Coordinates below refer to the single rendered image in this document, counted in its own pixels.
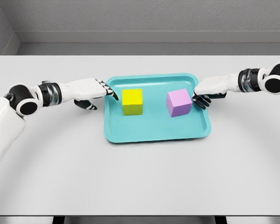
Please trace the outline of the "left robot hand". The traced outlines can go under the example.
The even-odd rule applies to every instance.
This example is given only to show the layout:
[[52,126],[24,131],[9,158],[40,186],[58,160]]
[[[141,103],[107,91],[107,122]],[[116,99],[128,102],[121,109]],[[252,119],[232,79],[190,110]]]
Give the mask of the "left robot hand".
[[112,96],[116,101],[119,100],[117,94],[99,79],[87,78],[74,81],[72,87],[75,105],[85,110],[97,110],[97,107],[90,101],[92,98]]

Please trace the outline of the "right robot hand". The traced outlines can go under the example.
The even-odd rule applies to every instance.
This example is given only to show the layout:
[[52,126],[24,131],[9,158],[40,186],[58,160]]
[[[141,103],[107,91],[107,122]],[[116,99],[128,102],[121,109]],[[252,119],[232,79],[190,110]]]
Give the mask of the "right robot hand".
[[221,77],[207,77],[201,81],[194,89],[192,100],[202,109],[206,109],[211,101],[211,98],[219,98],[224,95]]

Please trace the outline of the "pink cube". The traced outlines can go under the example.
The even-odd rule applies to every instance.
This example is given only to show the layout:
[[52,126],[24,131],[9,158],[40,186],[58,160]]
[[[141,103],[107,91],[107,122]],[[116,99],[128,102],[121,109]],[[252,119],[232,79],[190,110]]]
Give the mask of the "pink cube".
[[171,117],[186,115],[192,107],[192,100],[186,89],[167,93],[166,106]]

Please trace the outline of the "yellow cube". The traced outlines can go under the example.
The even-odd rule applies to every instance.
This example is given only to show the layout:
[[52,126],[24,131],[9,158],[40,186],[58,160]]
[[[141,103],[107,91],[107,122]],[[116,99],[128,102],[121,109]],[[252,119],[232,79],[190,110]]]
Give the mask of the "yellow cube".
[[143,97],[141,89],[122,90],[123,115],[142,115]]

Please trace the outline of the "teal rectangular tray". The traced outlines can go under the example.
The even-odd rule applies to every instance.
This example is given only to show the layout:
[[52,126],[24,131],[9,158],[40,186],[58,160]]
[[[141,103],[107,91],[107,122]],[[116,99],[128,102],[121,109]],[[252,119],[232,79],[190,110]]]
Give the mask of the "teal rectangular tray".
[[[112,143],[203,138],[212,126],[207,110],[193,105],[189,114],[171,117],[165,101],[169,91],[186,89],[190,95],[198,84],[190,73],[112,77],[107,85],[119,100],[105,97],[104,136]],[[141,89],[143,113],[123,115],[122,90]]]

